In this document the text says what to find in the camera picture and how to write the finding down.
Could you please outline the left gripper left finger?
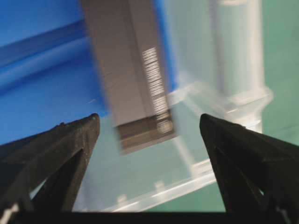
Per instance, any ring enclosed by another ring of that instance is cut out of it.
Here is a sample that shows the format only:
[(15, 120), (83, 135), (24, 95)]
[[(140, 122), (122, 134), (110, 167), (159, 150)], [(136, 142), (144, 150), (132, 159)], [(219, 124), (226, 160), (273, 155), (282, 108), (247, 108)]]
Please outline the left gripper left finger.
[(99, 135), (93, 113), (1, 145), (1, 210), (71, 211)]

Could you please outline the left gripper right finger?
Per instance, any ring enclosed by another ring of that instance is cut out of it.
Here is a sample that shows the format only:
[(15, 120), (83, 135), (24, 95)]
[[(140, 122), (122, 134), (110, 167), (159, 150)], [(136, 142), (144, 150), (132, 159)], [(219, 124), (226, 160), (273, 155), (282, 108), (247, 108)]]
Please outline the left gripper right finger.
[(299, 147), (209, 114), (200, 117), (205, 143), (228, 212), (299, 210)]

